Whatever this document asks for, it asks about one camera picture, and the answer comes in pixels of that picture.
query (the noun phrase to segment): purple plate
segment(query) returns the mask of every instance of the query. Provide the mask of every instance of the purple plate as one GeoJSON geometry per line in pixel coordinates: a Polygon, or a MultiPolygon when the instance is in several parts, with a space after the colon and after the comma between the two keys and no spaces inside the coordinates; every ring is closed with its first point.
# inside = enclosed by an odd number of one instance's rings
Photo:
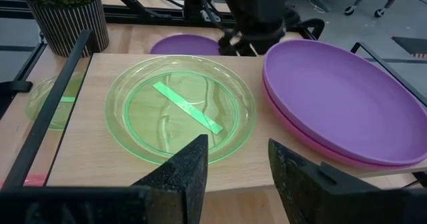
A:
{"type": "Polygon", "coordinates": [[[207,37],[179,34],[166,37],[151,48],[150,54],[164,55],[219,55],[220,46],[207,37]]]}
{"type": "Polygon", "coordinates": [[[427,158],[423,107],[365,59],[318,41],[286,41],[267,52],[263,75],[280,111],[325,147],[380,165],[427,158]]]}

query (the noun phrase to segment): transparent green plate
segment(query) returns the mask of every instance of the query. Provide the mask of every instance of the transparent green plate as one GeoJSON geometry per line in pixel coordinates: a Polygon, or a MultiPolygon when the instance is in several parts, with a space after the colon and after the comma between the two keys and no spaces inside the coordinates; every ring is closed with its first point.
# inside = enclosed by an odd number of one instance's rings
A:
{"type": "MultiPolygon", "coordinates": [[[[56,78],[56,76],[48,78],[31,89],[28,101],[25,105],[25,114],[28,118],[30,118],[30,120],[34,121],[39,114],[41,107],[46,101],[47,95],[51,91],[52,86],[56,81],[56,78]]],[[[62,131],[64,129],[69,112],[73,107],[75,96],[79,91],[82,79],[83,74],[81,73],[71,76],[61,101],[59,102],[55,114],[53,115],[52,121],[49,124],[50,130],[62,131]]]]}
{"type": "Polygon", "coordinates": [[[219,63],[170,55],[122,73],[110,87],[105,118],[121,146],[157,164],[208,134],[213,163],[237,151],[250,136],[256,104],[248,86],[219,63]]]}

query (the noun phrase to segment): striped plant pot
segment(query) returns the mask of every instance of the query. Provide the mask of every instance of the striped plant pot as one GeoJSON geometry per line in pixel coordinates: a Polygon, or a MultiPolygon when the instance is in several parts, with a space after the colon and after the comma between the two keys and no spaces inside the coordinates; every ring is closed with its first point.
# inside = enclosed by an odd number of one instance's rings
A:
{"type": "MultiPolygon", "coordinates": [[[[95,33],[96,45],[100,51],[107,48],[109,38],[101,0],[93,0],[80,7],[70,8],[47,7],[31,1],[27,3],[47,44],[55,54],[68,57],[80,32],[84,29],[90,29],[95,33]]],[[[86,47],[82,57],[89,55],[90,52],[86,47]]]]}

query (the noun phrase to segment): gray floor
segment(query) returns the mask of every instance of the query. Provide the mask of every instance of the gray floor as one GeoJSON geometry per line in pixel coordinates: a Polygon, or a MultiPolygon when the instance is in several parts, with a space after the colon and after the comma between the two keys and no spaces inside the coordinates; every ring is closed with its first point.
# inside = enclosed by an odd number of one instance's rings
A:
{"type": "MultiPolygon", "coordinates": [[[[351,16],[344,9],[354,0],[326,0],[332,10],[317,12],[308,0],[288,0],[295,5],[302,19],[320,18],[326,22],[321,41],[350,49],[357,41],[367,43],[382,58],[413,59],[405,50],[391,40],[392,36],[426,38],[427,0],[396,0],[393,6],[379,19],[375,10],[383,7],[387,0],[364,0],[351,16]]],[[[37,26],[34,21],[0,19],[0,45],[35,45],[37,26]]],[[[12,77],[26,53],[0,53],[0,81],[12,77]]],[[[414,86],[427,95],[427,64],[395,63],[393,67],[408,78],[414,86]]]]}

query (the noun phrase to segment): green plastic stick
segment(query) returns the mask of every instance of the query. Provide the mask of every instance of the green plastic stick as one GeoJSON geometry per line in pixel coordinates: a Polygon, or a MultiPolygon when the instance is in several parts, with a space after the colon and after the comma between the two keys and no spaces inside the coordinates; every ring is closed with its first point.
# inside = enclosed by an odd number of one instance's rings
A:
{"type": "Polygon", "coordinates": [[[75,101],[74,97],[61,97],[61,102],[71,102],[73,103],[75,101]]]}
{"type": "Polygon", "coordinates": [[[161,81],[154,84],[153,87],[204,127],[215,133],[215,135],[217,135],[222,130],[222,126],[218,125],[214,120],[210,119],[207,115],[199,111],[199,109],[188,103],[184,98],[178,95],[175,91],[172,91],[161,81]]]}

